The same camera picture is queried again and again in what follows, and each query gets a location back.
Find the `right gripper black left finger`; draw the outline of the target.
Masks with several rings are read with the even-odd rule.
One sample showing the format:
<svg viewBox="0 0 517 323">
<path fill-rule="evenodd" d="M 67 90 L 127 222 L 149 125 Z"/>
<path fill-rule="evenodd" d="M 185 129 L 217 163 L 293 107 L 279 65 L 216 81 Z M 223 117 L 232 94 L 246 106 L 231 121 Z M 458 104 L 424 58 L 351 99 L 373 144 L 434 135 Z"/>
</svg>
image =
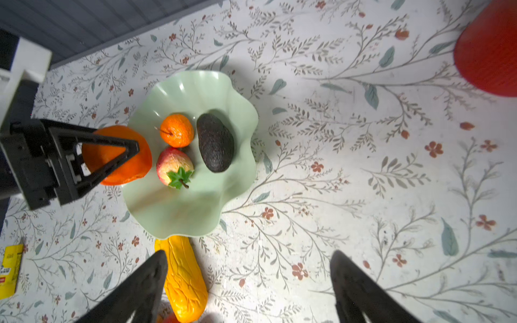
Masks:
<svg viewBox="0 0 517 323">
<path fill-rule="evenodd" d="M 166 253 L 159 250 L 78 322 L 155 322 L 167 272 Z"/>
</svg>

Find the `yellow fake squash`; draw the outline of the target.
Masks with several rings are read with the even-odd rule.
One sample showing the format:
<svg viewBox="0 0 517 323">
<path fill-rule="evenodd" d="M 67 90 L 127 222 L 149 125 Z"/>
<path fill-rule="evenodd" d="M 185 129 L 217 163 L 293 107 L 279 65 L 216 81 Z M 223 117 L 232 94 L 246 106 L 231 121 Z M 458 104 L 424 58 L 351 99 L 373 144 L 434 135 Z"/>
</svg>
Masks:
<svg viewBox="0 0 517 323">
<path fill-rule="evenodd" d="M 179 322 L 200 319 L 208 303 L 208 291 L 195 253 L 187 237 L 156 240 L 155 251 L 166 254 L 168 272 L 164 290 Z"/>
</svg>

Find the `green wavy fruit bowl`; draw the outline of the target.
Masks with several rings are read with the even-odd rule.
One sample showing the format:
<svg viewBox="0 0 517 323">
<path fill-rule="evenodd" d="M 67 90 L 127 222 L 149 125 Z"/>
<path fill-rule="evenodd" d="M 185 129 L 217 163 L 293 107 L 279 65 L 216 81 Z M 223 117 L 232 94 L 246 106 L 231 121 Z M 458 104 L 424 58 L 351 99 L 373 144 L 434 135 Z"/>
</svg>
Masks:
<svg viewBox="0 0 517 323">
<path fill-rule="evenodd" d="M 234 137 L 235 155 L 225 172 L 213 173 L 206 167 L 195 138 L 183 149 L 195 168 L 187 188 L 167 187 L 155 167 L 144 178 L 122 187 L 130 214 L 157 239 L 209 234 L 218 226 L 223 207 L 254 183 L 257 167 L 250 142 L 258 114 L 224 73 L 183 71 L 157 83 L 128 126 L 145 138 L 156 163 L 167 147 L 158 131 L 162 121 L 171 114 L 182 114 L 196 125 L 205 113 L 218 117 Z"/>
</svg>

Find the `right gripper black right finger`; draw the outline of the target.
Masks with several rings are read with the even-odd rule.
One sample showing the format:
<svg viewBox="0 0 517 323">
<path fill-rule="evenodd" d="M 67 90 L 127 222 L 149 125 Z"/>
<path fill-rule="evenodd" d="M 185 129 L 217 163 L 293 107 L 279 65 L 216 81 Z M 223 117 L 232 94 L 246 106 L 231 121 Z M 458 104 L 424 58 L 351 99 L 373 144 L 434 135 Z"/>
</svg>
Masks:
<svg viewBox="0 0 517 323">
<path fill-rule="evenodd" d="M 340 322 L 418 322 L 342 251 L 330 262 L 331 281 Z"/>
</svg>

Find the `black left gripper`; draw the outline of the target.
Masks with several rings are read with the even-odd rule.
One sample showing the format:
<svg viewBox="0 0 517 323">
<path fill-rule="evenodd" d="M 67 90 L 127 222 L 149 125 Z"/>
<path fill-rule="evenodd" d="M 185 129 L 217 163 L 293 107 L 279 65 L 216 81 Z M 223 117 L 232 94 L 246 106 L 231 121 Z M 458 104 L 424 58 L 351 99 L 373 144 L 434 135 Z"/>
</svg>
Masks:
<svg viewBox="0 0 517 323">
<path fill-rule="evenodd" d="M 92 129 L 32 118 L 39 84 L 22 80 L 1 121 L 1 197 L 20 193 L 29 209 L 65 205 L 99 184 L 140 179 L 140 134 L 123 125 Z"/>
</svg>

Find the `dark fake avocado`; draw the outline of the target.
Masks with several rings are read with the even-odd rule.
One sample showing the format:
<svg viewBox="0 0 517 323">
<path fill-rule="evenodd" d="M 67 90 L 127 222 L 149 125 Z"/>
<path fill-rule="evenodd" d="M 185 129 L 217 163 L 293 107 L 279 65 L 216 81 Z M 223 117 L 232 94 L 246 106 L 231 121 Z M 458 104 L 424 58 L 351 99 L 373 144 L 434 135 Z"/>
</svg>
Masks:
<svg viewBox="0 0 517 323">
<path fill-rule="evenodd" d="M 230 130 L 214 114 L 197 120 L 199 151 L 207 168 L 214 173 L 226 171 L 234 158 L 235 142 Z"/>
</svg>

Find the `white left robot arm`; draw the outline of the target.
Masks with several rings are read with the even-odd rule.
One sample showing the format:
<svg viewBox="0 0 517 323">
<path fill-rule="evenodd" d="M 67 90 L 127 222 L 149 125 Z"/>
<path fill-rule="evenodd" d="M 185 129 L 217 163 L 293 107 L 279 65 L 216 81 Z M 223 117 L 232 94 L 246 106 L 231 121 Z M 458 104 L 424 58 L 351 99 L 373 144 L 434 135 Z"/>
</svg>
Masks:
<svg viewBox="0 0 517 323">
<path fill-rule="evenodd" d="M 51 62 L 48 49 L 1 32 L 1 198 L 18 197 L 31 210 L 57 199 L 74 202 L 140 151 L 136 140 L 31 117 L 30 108 Z M 80 144 L 121 148 L 114 160 L 86 175 Z"/>
</svg>

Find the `small fake tangerine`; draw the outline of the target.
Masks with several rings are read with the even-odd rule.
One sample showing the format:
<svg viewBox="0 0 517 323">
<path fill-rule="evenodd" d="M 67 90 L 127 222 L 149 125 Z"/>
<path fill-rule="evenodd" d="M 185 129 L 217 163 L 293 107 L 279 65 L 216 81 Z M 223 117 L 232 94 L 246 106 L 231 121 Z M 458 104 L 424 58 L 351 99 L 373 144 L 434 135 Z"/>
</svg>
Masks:
<svg viewBox="0 0 517 323">
<path fill-rule="evenodd" d="M 185 148 L 195 138 L 191 121 L 183 114 L 171 114 L 155 129 L 160 133 L 162 140 L 173 148 Z"/>
</svg>

